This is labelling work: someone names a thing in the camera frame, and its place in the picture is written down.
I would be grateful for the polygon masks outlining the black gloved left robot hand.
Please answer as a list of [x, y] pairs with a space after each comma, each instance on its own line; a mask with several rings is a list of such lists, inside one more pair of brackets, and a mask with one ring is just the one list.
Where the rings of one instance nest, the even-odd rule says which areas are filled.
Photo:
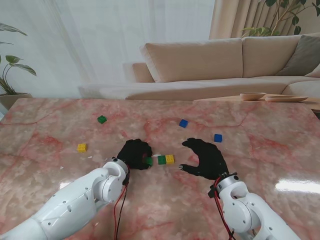
[[127, 140], [117, 155], [117, 159], [123, 161], [130, 169], [147, 170], [150, 166], [144, 162], [151, 157], [152, 148], [147, 142], [138, 139]]

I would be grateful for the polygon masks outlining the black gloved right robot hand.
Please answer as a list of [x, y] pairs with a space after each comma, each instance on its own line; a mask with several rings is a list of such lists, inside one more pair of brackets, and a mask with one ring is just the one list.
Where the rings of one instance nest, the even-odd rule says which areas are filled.
[[229, 174], [224, 157], [215, 144], [199, 138], [188, 138], [182, 145], [191, 149], [198, 156], [199, 163], [198, 166], [180, 164], [180, 170], [213, 181], [223, 174]]

